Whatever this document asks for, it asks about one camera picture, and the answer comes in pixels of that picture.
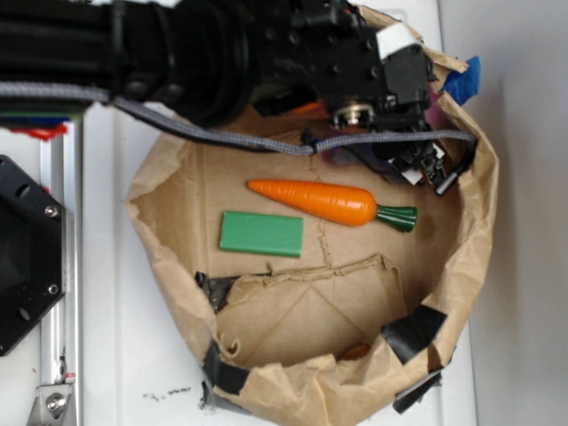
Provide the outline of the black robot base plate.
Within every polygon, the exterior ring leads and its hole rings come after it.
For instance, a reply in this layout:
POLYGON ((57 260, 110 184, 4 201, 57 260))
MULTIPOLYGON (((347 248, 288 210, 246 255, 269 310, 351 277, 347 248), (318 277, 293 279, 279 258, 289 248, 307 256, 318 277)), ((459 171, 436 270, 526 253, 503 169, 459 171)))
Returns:
POLYGON ((1 156, 1 355, 63 296, 65 209, 1 156))

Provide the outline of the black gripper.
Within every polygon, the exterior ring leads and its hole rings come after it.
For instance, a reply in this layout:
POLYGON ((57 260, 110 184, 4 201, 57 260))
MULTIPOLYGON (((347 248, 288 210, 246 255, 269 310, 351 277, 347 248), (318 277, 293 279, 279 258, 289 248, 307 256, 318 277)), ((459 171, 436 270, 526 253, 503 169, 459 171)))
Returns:
POLYGON ((425 130, 432 60, 403 24, 372 27, 347 1, 259 1, 263 116, 320 103, 336 127, 425 130))

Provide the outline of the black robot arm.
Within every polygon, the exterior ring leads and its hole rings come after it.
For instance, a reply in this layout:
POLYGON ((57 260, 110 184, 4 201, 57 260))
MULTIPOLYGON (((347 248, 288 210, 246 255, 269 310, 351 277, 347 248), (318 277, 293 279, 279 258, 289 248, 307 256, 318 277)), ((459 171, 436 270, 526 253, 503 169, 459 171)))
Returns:
POLYGON ((433 64, 346 1, 4 1, 3 81, 97 87, 204 127, 319 102, 338 126, 419 129, 433 64))

